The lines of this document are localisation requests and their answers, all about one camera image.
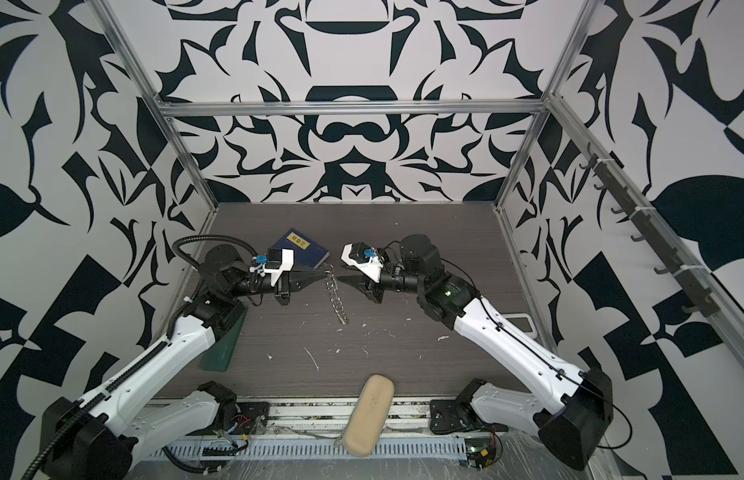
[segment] yellow label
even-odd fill
[[[293,244],[299,246],[303,250],[307,249],[308,246],[310,245],[310,242],[305,241],[300,235],[297,235],[294,232],[287,235],[287,239]]]

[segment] chain link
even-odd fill
[[[334,267],[332,264],[321,264],[321,269],[327,273],[327,291],[329,292],[329,300],[332,302],[334,312],[337,314],[337,319],[343,325],[348,324],[348,316],[345,314],[343,308],[343,302],[339,299],[339,293],[337,291],[337,278],[334,275]]]

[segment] white scrap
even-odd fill
[[[308,351],[308,349],[306,349],[305,347],[303,347],[303,348],[305,349],[306,352],[308,352],[308,355],[310,355],[310,352]],[[313,364],[316,366],[316,371],[318,372],[319,371],[319,364],[316,363],[316,359],[313,358],[313,355],[310,355],[310,359],[313,360]]]

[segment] black and white wallpaper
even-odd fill
[[[89,6],[0,0],[0,479],[148,346],[206,216]]]
[[[541,96],[583,0],[114,0],[170,101]]]
[[[505,205],[559,354],[612,379],[626,478],[744,478],[744,370],[585,163],[551,117]]]
[[[493,200],[530,114],[179,118],[218,200]]]
[[[607,0],[562,94],[744,309],[744,0]]]

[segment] blue book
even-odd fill
[[[290,229],[271,248],[294,250],[294,263],[318,268],[329,251],[297,230]]]

